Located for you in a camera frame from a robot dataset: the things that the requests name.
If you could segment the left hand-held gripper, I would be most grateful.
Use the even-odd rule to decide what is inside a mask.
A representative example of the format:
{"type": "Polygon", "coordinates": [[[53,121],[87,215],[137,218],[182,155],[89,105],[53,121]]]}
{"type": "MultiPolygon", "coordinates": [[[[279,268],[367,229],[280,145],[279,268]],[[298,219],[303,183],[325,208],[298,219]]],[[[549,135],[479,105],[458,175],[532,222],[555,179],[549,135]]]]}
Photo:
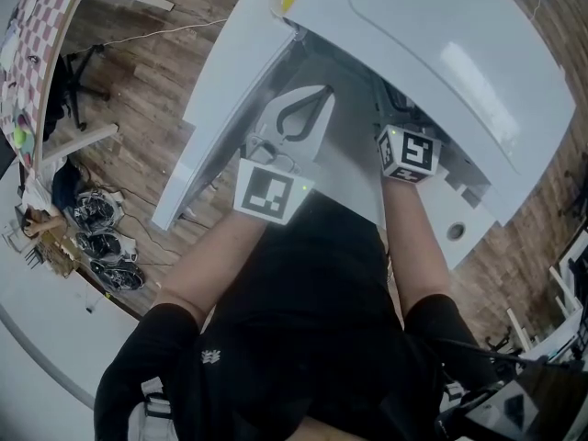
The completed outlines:
{"type": "Polygon", "coordinates": [[[286,225],[315,186],[316,163],[335,94],[329,85],[306,85],[271,100],[260,117],[260,134],[241,149],[233,208],[286,225]]]}

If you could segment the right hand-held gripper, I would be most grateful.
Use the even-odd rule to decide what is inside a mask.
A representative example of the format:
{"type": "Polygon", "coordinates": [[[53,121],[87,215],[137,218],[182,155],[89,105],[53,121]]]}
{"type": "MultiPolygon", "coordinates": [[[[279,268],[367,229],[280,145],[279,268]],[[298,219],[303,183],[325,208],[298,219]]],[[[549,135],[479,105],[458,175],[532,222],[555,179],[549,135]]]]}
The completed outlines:
{"type": "Polygon", "coordinates": [[[436,174],[442,148],[440,140],[387,125],[377,144],[385,177],[419,184],[436,174]]]}

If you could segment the white microwave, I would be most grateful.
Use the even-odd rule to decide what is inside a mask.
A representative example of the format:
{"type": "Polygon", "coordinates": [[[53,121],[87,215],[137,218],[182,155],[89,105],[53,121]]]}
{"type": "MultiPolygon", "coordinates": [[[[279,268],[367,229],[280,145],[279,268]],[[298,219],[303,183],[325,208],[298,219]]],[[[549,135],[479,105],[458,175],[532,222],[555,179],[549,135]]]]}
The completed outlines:
{"type": "Polygon", "coordinates": [[[575,103],[514,0],[239,0],[184,115],[194,127],[153,214],[167,229],[275,97],[329,85],[334,112],[313,189],[381,222],[378,137],[442,142],[419,187],[437,228],[507,223],[544,173],[575,103]]]}

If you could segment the person's right forearm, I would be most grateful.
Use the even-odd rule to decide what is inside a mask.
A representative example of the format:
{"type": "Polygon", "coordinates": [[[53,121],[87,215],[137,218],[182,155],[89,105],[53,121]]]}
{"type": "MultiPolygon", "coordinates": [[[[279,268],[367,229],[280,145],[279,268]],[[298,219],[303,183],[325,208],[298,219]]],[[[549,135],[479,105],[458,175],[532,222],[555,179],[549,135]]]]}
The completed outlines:
{"type": "Polygon", "coordinates": [[[381,187],[391,268],[407,316],[420,300],[447,296],[450,274],[415,185],[384,177],[381,187]]]}

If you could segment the person's left forearm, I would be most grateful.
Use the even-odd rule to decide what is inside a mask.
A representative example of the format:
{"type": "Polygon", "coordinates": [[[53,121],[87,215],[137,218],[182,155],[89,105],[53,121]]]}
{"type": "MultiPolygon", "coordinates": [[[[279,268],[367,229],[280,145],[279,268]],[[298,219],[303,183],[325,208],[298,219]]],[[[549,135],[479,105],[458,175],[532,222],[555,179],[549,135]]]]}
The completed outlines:
{"type": "Polygon", "coordinates": [[[263,236],[268,222],[231,211],[167,273],[154,304],[172,304],[202,326],[263,236]]]}

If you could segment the person's black clothing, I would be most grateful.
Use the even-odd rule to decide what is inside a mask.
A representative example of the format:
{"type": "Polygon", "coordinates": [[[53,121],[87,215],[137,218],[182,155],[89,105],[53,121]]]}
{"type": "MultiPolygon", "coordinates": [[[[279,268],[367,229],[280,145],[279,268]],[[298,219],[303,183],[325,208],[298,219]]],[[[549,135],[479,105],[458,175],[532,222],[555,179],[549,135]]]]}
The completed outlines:
{"type": "Polygon", "coordinates": [[[310,417],[369,441],[430,441],[443,389],[493,384],[455,302],[436,294],[396,315],[376,226],[315,193],[271,225],[207,328],[148,311],[96,393],[96,441],[127,441],[159,379],[179,441],[285,441],[310,417]]]}

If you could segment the white metal rack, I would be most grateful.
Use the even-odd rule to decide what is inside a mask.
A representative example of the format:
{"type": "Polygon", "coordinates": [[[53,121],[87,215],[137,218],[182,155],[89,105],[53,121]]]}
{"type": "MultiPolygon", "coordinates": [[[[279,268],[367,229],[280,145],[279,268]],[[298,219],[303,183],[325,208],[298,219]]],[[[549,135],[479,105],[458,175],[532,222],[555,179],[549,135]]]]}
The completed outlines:
{"type": "Polygon", "coordinates": [[[563,286],[557,303],[566,317],[582,308],[573,354],[588,356],[588,230],[580,229],[549,273],[563,286]]]}

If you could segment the black office chair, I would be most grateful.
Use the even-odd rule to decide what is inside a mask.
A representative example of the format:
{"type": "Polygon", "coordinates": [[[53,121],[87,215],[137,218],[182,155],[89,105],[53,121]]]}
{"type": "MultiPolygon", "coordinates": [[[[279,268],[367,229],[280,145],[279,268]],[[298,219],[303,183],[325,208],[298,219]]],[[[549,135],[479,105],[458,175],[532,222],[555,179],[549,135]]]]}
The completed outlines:
{"type": "Polygon", "coordinates": [[[74,125],[78,130],[86,130],[87,123],[82,122],[79,116],[79,94],[86,94],[93,98],[102,99],[103,101],[110,99],[109,92],[98,91],[81,84],[82,75],[91,57],[95,53],[102,53],[104,50],[105,46],[102,44],[91,46],[76,69],[73,67],[73,61],[77,59],[76,54],[70,53],[66,56],[60,55],[58,57],[46,106],[42,137],[44,141],[47,141],[54,133],[57,122],[63,119],[65,114],[73,117],[74,125]]]}

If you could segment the black equipment stand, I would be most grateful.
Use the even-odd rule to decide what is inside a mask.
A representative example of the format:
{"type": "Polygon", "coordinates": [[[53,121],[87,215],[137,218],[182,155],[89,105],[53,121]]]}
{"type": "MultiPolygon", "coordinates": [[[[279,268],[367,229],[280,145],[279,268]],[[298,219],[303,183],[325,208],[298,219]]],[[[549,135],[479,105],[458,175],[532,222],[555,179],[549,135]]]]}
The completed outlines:
{"type": "Polygon", "coordinates": [[[466,394],[435,420],[437,441],[588,441],[588,371],[544,356],[466,394]]]}

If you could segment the checkered wood-edged table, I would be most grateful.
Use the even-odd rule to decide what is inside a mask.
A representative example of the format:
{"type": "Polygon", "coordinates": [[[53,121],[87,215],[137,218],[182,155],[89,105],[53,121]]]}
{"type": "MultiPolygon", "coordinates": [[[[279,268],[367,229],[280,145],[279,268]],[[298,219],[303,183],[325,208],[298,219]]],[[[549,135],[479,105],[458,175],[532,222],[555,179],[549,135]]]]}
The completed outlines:
{"type": "MultiPolygon", "coordinates": [[[[19,28],[19,44],[12,67],[0,66],[0,130],[17,159],[28,170],[39,171],[47,164],[101,141],[118,132],[116,124],[99,124],[75,134],[71,141],[46,151],[43,130],[51,80],[60,50],[74,13],[82,0],[38,0],[28,22],[23,21],[27,0],[17,0],[16,16],[10,20],[6,33],[19,28]],[[21,128],[27,134],[18,149],[13,131],[21,128]]],[[[168,0],[131,0],[165,11],[173,9],[168,0]]]]}

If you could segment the white cloth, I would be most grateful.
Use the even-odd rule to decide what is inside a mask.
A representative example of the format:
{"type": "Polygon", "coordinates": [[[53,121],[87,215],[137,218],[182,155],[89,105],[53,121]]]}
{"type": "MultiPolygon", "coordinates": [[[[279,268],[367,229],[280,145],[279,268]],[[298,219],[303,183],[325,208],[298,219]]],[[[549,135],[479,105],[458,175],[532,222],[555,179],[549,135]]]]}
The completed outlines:
{"type": "Polygon", "coordinates": [[[3,45],[0,48],[0,66],[5,71],[9,71],[12,67],[19,44],[19,32],[19,28],[8,31],[3,41],[3,45]]]}

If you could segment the white waist pack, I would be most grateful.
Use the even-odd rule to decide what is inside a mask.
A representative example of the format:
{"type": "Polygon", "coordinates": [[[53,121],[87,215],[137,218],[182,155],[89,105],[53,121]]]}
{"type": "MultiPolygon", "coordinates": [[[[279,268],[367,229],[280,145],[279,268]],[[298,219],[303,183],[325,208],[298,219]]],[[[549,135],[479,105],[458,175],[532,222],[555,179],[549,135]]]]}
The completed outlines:
{"type": "Polygon", "coordinates": [[[133,409],[128,420],[128,441],[178,441],[162,381],[159,378],[145,381],[141,391],[143,401],[133,409]]]}

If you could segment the white curved desk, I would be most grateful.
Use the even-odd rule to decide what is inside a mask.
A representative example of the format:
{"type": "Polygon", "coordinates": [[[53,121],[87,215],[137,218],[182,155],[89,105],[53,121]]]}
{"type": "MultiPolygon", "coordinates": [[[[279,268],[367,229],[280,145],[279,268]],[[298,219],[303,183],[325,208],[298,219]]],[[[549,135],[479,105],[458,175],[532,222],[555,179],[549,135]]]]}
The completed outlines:
{"type": "Polygon", "coordinates": [[[137,321],[6,243],[18,185],[13,164],[0,179],[0,441],[94,441],[98,383],[137,321]]]}

